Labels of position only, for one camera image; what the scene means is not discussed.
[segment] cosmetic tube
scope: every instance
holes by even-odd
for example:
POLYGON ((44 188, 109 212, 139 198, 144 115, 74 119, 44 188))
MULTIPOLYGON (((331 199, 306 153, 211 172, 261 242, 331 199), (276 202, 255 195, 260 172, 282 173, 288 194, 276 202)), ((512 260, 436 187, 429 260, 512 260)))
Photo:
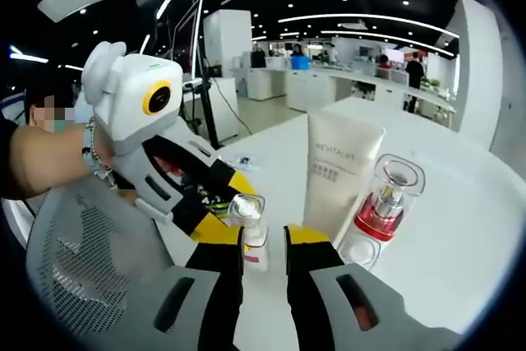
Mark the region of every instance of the cosmetic tube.
POLYGON ((368 184, 385 130, 342 115, 308 114, 309 151, 303 225, 335 241, 368 184))

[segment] ceiling light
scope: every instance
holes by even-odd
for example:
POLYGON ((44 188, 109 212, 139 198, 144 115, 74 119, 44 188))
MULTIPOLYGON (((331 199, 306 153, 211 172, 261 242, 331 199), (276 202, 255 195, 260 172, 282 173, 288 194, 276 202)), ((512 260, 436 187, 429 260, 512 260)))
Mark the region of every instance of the ceiling light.
POLYGON ((23 53, 10 53, 9 58, 20 59, 21 61, 32 61, 32 62, 40 62, 40 63, 49 62, 49 60, 46 58, 33 57, 31 55, 24 55, 23 53))
POLYGON ((64 65, 64 67, 68 69, 72 69, 72 70, 78 70, 79 72, 82 72, 84 70, 82 67, 72 66, 72 65, 64 65))
POLYGON ((449 55, 450 57, 453 57, 454 54, 450 53, 449 51, 445 51, 444 49, 434 47, 429 44, 420 43, 419 41, 414 41, 411 39, 405 39, 403 37, 396 37, 396 36, 389 36, 389 35, 381 35, 379 33, 368 33, 368 32, 353 32, 353 31, 339 31, 339 30, 322 30, 322 34, 326 35, 335 35, 335 34, 341 34, 341 35, 364 35, 364 36, 371 36, 371 37, 380 37, 382 39, 392 39, 393 41, 402 41, 404 43, 410 43, 419 45, 421 47, 430 48, 433 51, 438 51, 439 53, 443 53, 445 55, 449 55))
POLYGON ((157 14, 155 14, 155 18, 158 20, 166 10, 166 7, 170 4, 172 0, 163 0, 163 3, 161 4, 161 7, 159 7, 159 10, 157 10, 157 14))
POLYGON ((284 22, 292 22, 292 21, 301 21, 301 20, 310 20, 310 19, 316 19, 316 18, 376 18, 379 20, 390 20, 390 21, 397 21, 397 22, 405 22, 407 24, 412 25, 418 25, 422 26, 424 28, 433 29, 441 33, 445 33, 446 35, 449 35, 451 37, 455 37, 458 39, 460 36, 457 35, 454 32, 451 32, 449 30, 445 30, 433 25, 424 24, 423 22, 413 21, 413 20, 406 20, 405 18, 398 18, 397 16, 382 16, 378 14, 356 14, 356 13, 345 13, 345 14, 315 14, 312 16, 295 16, 292 18, 284 18, 283 20, 278 20, 278 23, 282 24, 284 22))
POLYGON ((150 40, 150 35, 146 35, 145 41, 142 42, 141 51, 139 51, 139 53, 145 52, 145 48, 146 48, 146 45, 148 44, 148 40, 150 40))
POLYGON ((13 53, 22 53, 22 51, 20 51, 17 47, 15 47, 14 45, 10 45, 9 46, 9 49, 13 52, 13 53))

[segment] monitor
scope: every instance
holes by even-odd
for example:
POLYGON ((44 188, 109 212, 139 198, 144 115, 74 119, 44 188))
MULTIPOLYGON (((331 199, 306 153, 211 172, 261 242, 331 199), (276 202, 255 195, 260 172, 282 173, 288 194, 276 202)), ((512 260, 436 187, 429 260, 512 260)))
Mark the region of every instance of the monitor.
POLYGON ((194 80, 197 71, 197 54, 203 0, 196 0, 173 30, 172 60, 182 67, 184 80, 194 80))

